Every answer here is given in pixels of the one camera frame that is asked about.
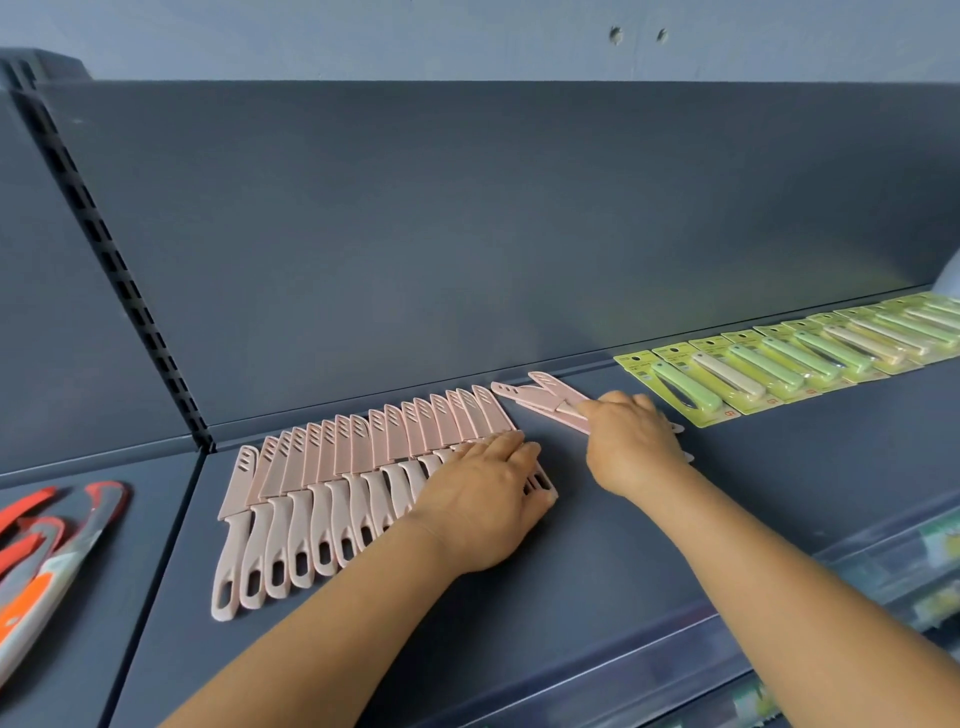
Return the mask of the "person's left hand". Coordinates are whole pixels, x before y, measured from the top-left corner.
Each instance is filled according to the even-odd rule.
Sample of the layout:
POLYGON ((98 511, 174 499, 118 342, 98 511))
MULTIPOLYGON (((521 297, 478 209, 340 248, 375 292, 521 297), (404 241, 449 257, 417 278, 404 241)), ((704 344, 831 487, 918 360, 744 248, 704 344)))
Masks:
POLYGON ((428 478, 404 521, 429 534, 455 577, 501 563, 525 539, 521 498, 535 489, 529 480, 540 452, 519 430, 465 445, 428 478))

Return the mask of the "person's right hand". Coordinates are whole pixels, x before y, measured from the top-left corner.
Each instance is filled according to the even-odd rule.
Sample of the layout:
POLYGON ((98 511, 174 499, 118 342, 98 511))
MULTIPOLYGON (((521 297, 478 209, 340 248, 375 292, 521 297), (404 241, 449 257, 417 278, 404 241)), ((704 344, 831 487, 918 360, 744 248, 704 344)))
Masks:
POLYGON ((589 434, 586 463, 597 483, 643 507, 695 476, 666 416, 645 394, 611 391, 598 400, 617 402, 617 422, 589 434))

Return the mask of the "pink sheathed fruit knife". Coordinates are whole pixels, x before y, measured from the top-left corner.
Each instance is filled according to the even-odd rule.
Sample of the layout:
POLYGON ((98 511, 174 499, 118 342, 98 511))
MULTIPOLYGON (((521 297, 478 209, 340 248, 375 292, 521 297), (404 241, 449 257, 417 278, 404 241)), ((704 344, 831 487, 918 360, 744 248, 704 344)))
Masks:
POLYGON ((591 434, 588 422, 580 414, 578 414, 575 408, 576 405, 582 401, 590 400, 586 394, 581 393, 580 391, 571 387, 568 383, 565 383, 558 377, 545 371, 530 371, 528 372, 528 376, 534 382, 534 387, 544 389, 553 397, 560 398, 564 404, 571 408, 572 413, 570 414, 567 411, 561 412, 558 408, 548 410, 546 407, 538 404, 518 401, 517 403, 521 407, 530 409, 538 414, 543 415, 544 417, 570 427, 575 431, 579 431, 584 435, 591 434))
POLYGON ((531 371, 529 377, 534 384, 514 386, 495 381, 489 386, 474 385, 473 394, 485 414, 492 414, 496 409, 501 412, 502 419, 507 420, 498 400, 502 398, 574 431, 591 434, 588 419, 578 409, 589 397, 545 371, 531 371))

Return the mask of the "person's right forearm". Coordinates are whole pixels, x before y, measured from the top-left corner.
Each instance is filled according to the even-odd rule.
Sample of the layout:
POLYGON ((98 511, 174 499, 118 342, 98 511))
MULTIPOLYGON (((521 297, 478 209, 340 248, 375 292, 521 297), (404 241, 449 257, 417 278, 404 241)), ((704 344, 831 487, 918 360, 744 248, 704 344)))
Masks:
POLYGON ((694 470, 639 507, 794 728, 960 728, 960 664, 694 470))

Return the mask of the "person's left forearm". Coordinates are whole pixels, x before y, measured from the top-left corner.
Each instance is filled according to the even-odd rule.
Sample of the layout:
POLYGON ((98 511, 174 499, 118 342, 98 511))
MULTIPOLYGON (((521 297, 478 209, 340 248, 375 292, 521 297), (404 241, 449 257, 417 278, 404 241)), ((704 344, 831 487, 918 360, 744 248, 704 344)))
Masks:
POLYGON ((437 527, 404 516, 160 728, 354 728, 460 574, 437 527))

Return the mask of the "dark grey shelf unit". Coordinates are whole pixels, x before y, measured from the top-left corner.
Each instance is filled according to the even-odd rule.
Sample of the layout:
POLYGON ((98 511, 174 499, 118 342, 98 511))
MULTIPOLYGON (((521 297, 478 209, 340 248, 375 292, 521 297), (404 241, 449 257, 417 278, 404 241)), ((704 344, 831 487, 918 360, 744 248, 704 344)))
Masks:
MULTIPOLYGON (((933 283, 960 83, 52 80, 42 97, 215 444, 198 449, 0 84, 0 504, 131 498, 0 688, 9 728, 152 728, 315 593, 210 613, 241 443, 933 283)), ((746 725, 759 682, 586 437, 504 402, 560 503, 414 633, 361 725, 746 725)), ((960 358, 700 429, 694 464, 908 625, 960 511, 960 358)))

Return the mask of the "row of green carded peelers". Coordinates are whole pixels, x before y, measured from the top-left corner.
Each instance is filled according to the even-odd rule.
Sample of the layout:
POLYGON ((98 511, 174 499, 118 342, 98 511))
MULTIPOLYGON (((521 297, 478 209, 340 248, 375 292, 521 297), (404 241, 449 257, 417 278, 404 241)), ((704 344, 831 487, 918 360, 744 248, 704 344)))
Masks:
POLYGON ((643 349, 615 362, 693 427, 960 358, 960 297, 920 292, 643 349))

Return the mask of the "row of pink knives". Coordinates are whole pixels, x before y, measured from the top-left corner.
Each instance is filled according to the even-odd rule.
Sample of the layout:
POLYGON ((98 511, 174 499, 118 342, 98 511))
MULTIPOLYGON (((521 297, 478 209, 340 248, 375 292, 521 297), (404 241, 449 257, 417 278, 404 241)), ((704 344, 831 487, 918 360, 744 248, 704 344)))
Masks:
POLYGON ((333 577, 409 513, 463 444, 511 431, 499 383, 472 385, 283 430, 237 451, 217 520, 220 623, 333 577))

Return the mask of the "green yellow packaged goods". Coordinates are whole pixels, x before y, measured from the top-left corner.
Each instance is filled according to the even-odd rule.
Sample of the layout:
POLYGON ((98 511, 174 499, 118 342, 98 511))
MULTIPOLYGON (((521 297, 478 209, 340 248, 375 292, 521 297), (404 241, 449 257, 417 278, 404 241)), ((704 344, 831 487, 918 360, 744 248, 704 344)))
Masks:
POLYGON ((919 528, 925 555, 922 585, 911 605, 910 624, 918 632, 960 614, 960 511, 919 528))

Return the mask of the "slotted shelf upright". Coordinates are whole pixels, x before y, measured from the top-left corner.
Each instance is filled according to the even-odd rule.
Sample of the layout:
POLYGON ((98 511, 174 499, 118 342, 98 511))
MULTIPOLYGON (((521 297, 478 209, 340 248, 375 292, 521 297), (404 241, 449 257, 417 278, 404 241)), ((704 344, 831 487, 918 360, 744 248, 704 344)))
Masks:
POLYGON ((89 80, 88 70, 77 58, 35 48, 0 47, 0 85, 12 93, 34 144, 99 260, 190 437, 200 451, 210 454, 216 448, 210 430, 40 90, 43 84, 52 81, 89 80))

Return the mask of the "grey orange handled knife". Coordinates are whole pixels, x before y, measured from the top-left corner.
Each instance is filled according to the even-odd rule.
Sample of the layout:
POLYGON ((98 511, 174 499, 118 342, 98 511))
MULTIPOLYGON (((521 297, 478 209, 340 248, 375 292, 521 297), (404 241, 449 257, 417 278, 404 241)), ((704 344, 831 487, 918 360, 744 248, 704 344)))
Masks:
POLYGON ((90 483, 84 491, 91 502, 86 520, 0 609, 0 689, 42 635, 88 555, 128 499, 127 487, 118 481, 90 483))

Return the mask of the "grey red handled knife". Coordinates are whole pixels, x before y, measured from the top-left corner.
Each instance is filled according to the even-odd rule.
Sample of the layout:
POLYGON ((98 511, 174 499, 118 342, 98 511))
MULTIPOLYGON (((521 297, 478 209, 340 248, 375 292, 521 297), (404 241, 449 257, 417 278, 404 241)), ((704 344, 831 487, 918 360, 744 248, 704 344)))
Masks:
POLYGON ((19 522, 47 504, 54 498, 57 491, 56 486, 48 486, 23 495, 18 500, 0 508, 0 536, 10 528, 20 528, 19 522))
POLYGON ((69 529, 59 516, 22 517, 17 523, 19 539, 0 550, 0 610, 34 580, 69 529))

